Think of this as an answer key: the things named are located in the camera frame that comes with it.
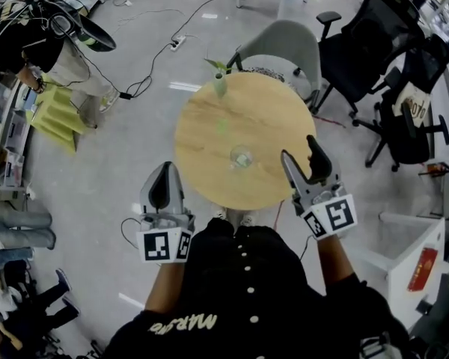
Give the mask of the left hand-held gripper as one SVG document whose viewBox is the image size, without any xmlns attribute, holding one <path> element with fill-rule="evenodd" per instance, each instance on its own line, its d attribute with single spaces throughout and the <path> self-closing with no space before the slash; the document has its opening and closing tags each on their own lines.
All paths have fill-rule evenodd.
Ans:
<svg viewBox="0 0 449 359">
<path fill-rule="evenodd" d="M 183 200 L 177 167 L 173 162 L 162 163 L 146 179 L 140 191 L 144 214 L 140 217 L 141 229 L 136 233 L 136 239 L 143 263 L 187 261 L 195 216 L 184 213 Z"/>
</svg>

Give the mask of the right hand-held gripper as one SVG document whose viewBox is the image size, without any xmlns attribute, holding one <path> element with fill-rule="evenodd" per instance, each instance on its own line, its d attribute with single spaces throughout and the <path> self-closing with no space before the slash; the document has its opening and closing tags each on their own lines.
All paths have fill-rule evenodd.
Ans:
<svg viewBox="0 0 449 359">
<path fill-rule="evenodd" d="M 310 178 L 286 150 L 281 151 L 281 164 L 292 189 L 296 214 L 315 240 L 323 240 L 355 227 L 358 219 L 353 196 L 341 182 L 337 159 L 314 136 L 308 135 L 307 141 L 311 150 Z"/>
</svg>

